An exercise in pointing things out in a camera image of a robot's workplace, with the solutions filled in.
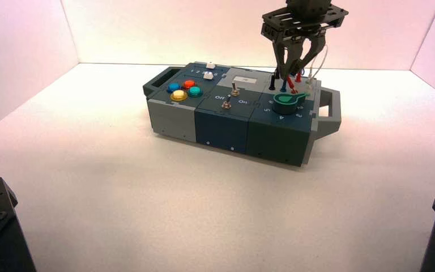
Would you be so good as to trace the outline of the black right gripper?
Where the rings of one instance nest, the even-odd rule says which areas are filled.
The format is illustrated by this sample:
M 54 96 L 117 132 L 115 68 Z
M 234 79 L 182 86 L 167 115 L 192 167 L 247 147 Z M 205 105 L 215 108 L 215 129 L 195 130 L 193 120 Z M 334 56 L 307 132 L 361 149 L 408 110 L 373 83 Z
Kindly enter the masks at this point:
M 348 14 L 331 1 L 286 1 L 285 7 L 262 15 L 261 34 L 273 41 L 279 76 L 286 78 L 299 73 L 323 50 L 326 32 L 322 31 L 340 27 Z M 300 59 L 305 39 L 311 46 Z

